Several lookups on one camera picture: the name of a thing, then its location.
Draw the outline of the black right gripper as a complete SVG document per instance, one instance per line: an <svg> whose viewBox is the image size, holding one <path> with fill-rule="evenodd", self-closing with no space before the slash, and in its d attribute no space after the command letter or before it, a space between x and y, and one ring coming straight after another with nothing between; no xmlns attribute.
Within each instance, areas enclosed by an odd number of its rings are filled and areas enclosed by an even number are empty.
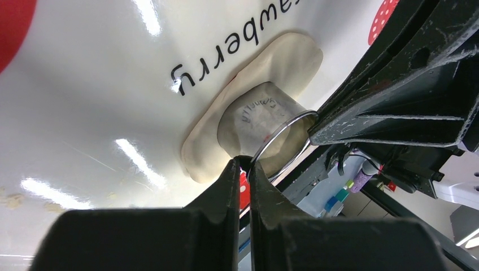
<svg viewBox="0 0 479 271"><path fill-rule="evenodd" d="M313 145L351 144L409 193L439 197L478 114L478 2L399 1L319 109Z"/></svg>

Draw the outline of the white dough lump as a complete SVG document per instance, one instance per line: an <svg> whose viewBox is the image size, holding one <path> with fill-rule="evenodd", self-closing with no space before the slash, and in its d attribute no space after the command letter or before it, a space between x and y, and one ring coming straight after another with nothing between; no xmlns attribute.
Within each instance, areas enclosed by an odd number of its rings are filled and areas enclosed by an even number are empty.
<svg viewBox="0 0 479 271"><path fill-rule="evenodd" d="M304 111L297 99L317 74L323 52L304 34L271 42L219 93L187 136L181 159L190 177L208 183L230 158L254 156L283 123Z"/></svg>

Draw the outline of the white strawberry print tray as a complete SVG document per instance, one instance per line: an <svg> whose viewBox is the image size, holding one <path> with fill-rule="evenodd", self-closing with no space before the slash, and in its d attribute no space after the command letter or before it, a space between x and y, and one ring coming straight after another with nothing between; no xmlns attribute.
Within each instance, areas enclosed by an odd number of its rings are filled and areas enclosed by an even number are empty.
<svg viewBox="0 0 479 271"><path fill-rule="evenodd" d="M180 207L207 185L191 128L278 36L315 40L317 109L397 1L2 1L1 269L27 270L70 209Z"/></svg>

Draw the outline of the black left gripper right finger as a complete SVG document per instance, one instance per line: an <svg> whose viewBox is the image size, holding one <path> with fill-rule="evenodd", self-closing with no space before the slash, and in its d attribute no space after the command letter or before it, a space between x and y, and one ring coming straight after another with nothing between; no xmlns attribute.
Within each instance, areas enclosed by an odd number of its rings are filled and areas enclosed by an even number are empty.
<svg viewBox="0 0 479 271"><path fill-rule="evenodd" d="M446 270L437 242L410 218L314 218L249 171L253 270Z"/></svg>

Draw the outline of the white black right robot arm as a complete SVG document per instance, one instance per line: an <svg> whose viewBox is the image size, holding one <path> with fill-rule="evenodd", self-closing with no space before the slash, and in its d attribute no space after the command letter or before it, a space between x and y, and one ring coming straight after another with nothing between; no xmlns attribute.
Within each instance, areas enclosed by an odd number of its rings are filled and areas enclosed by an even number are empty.
<svg viewBox="0 0 479 271"><path fill-rule="evenodd" d="M403 190L478 207L478 2L382 1L314 145L358 149Z"/></svg>

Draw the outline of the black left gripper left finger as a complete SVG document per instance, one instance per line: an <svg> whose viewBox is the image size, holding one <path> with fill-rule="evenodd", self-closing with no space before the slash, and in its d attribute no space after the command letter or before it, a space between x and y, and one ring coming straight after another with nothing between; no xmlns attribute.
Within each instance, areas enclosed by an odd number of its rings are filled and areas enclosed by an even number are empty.
<svg viewBox="0 0 479 271"><path fill-rule="evenodd" d="M32 270L237 270L240 160L182 208L63 213Z"/></svg>

